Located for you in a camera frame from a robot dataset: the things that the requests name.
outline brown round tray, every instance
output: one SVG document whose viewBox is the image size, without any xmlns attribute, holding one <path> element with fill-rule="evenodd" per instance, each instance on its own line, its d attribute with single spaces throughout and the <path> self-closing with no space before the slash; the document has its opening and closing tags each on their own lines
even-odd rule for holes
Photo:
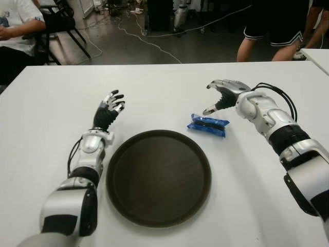
<svg viewBox="0 0 329 247">
<path fill-rule="evenodd" d="M 179 224 L 194 215 L 210 190 L 211 171 L 202 149 L 168 130 L 138 134 L 113 155 L 108 195 L 127 219 L 150 227 Z"/>
</svg>

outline black shorts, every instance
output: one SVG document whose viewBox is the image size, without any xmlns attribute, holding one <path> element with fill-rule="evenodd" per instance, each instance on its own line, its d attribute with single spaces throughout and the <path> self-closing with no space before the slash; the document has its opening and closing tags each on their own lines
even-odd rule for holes
<svg viewBox="0 0 329 247">
<path fill-rule="evenodd" d="M 269 32 L 272 46 L 291 45 L 303 40 L 307 13 L 308 0 L 254 0 L 244 35 L 258 40 Z"/>
<path fill-rule="evenodd" d="M 329 0 L 313 0 L 312 7 L 329 10 Z"/>
</svg>

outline white t-shirt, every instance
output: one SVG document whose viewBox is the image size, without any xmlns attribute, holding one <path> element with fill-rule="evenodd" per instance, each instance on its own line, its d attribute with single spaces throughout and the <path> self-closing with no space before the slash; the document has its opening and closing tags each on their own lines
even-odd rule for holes
<svg viewBox="0 0 329 247">
<path fill-rule="evenodd" d="M 0 0 L 0 25 L 12 28 L 31 20 L 43 21 L 43 16 L 32 0 Z M 27 55 L 34 55 L 35 40 L 23 40 L 22 37 L 0 41 L 0 46 L 21 50 Z"/>
</svg>

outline white table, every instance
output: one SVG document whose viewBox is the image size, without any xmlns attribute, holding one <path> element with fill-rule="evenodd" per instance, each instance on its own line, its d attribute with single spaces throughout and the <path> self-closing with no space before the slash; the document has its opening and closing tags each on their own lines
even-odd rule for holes
<svg viewBox="0 0 329 247">
<path fill-rule="evenodd" d="M 103 175 L 98 228 L 80 246 L 328 246 L 320 218 L 305 214 L 291 196 L 278 156 L 234 108 L 213 114 L 231 121 L 226 139 L 187 129 L 190 114 L 202 113 L 220 96 L 206 85 L 225 78 L 281 87 L 294 100 L 302 128 L 329 148 L 329 84 L 310 61 L 26 68 L 0 95 L 1 246 L 15 246 L 38 232 L 40 209 L 65 179 L 73 143 L 91 126 L 100 100 L 114 89 L 125 94 L 126 109 L 112 125 L 116 139 L 106 160 L 137 133 L 177 131 L 205 152 L 211 191 L 189 221 L 146 228 L 115 210 Z M 268 94 L 288 110 L 280 96 Z"/>
<path fill-rule="evenodd" d="M 302 53 L 329 75 L 329 49 L 301 49 Z"/>
</svg>

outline person's leg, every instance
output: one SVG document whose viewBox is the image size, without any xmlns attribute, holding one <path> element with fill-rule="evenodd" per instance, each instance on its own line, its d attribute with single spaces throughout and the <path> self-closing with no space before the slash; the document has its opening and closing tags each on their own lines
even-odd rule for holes
<svg viewBox="0 0 329 247">
<path fill-rule="evenodd" d="M 272 61 L 291 61 L 300 44 L 297 39 L 293 44 L 280 48 L 274 55 Z"/>
<path fill-rule="evenodd" d="M 322 39 L 322 36 L 325 35 L 328 28 L 329 28 L 329 11 L 324 9 L 322 12 L 320 24 L 315 30 L 311 40 L 308 42 L 305 48 L 314 48 Z"/>
<path fill-rule="evenodd" d="M 6 46 L 0 47 L 0 68 L 5 73 L 0 77 L 0 85 L 9 85 L 22 70 L 29 65 L 34 65 L 34 58 L 26 53 L 11 49 Z"/>
<path fill-rule="evenodd" d="M 255 43 L 256 43 L 256 40 L 250 40 L 250 39 L 245 38 L 242 41 L 242 43 L 239 47 L 239 50 L 237 52 L 236 61 L 237 62 L 247 62 L 250 58 L 251 51 L 252 51 Z"/>
<path fill-rule="evenodd" d="M 314 28 L 319 14 L 321 12 L 322 8 L 321 7 L 311 7 L 307 16 L 307 20 L 306 20 L 306 26 L 305 26 L 305 31 L 303 34 L 303 38 L 307 39 L 310 35 L 310 32 L 312 31 L 312 29 Z"/>
<path fill-rule="evenodd" d="M 284 9 L 277 5 L 275 10 L 278 15 L 272 20 L 270 39 L 271 45 L 279 50 L 272 61 L 291 61 L 303 40 L 308 0 L 285 1 Z"/>
<path fill-rule="evenodd" d="M 249 9 L 247 25 L 243 32 L 245 38 L 237 51 L 237 62 L 247 62 L 256 41 L 262 39 L 267 33 L 269 21 L 266 9 L 266 1 L 252 1 L 251 8 Z"/>
</svg>

